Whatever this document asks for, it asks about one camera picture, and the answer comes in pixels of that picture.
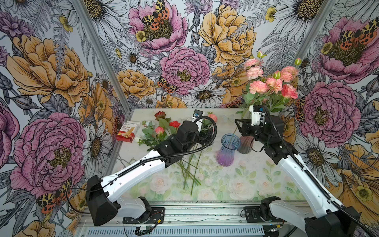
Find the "dark pink glass vase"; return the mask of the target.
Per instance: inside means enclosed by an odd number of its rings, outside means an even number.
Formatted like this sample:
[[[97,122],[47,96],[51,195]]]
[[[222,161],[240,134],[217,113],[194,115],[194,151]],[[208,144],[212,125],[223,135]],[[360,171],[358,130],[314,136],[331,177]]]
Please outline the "dark pink glass vase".
[[[253,136],[241,136],[240,137],[240,147],[238,148],[238,152],[241,154],[248,154],[252,151],[252,144],[254,143]]]

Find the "blue purple glass vase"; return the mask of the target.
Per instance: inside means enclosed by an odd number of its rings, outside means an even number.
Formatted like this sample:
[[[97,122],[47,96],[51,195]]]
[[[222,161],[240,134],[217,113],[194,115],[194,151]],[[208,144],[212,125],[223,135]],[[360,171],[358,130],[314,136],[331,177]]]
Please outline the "blue purple glass vase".
[[[240,138],[234,134],[225,134],[221,139],[222,147],[216,153],[216,161],[221,166],[231,166],[234,162],[235,151],[240,147]]]

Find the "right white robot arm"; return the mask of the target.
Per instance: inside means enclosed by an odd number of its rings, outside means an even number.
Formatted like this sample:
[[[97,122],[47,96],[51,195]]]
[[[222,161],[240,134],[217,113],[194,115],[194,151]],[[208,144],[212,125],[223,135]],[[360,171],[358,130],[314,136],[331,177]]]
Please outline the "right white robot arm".
[[[359,213],[345,207],[303,162],[294,146],[283,138],[283,121],[271,116],[265,106],[250,106],[250,119],[237,119],[242,136],[252,136],[263,146],[263,151],[284,171],[303,194],[311,208],[305,212],[287,204],[279,197],[267,197],[259,208],[246,208],[248,221],[273,222],[283,220],[309,237],[352,237],[356,227],[363,227]]]

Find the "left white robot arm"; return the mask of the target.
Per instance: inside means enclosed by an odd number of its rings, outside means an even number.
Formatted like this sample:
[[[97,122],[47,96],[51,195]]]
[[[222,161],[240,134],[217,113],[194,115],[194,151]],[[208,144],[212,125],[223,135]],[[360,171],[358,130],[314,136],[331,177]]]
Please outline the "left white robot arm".
[[[192,119],[179,126],[177,132],[156,145],[132,165],[109,176],[88,179],[85,200],[94,226],[102,226],[123,211],[128,218],[146,222],[152,208],[145,197],[129,198],[119,202],[121,196],[150,175],[162,171],[184,156],[209,147],[217,136],[216,122],[202,111],[195,110]]]

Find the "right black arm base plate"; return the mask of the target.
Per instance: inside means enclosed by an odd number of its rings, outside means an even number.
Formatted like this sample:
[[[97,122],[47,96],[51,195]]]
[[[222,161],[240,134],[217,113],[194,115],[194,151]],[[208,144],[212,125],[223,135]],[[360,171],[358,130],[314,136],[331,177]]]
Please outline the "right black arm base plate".
[[[247,206],[242,211],[247,223],[284,223],[285,221],[274,217],[264,206]]]

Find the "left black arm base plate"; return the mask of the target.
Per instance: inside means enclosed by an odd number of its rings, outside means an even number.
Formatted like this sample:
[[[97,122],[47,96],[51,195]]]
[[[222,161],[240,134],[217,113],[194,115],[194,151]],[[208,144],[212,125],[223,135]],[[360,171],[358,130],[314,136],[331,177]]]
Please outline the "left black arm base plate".
[[[165,208],[152,207],[151,211],[146,211],[139,218],[124,217],[123,224],[160,224],[164,222]]]

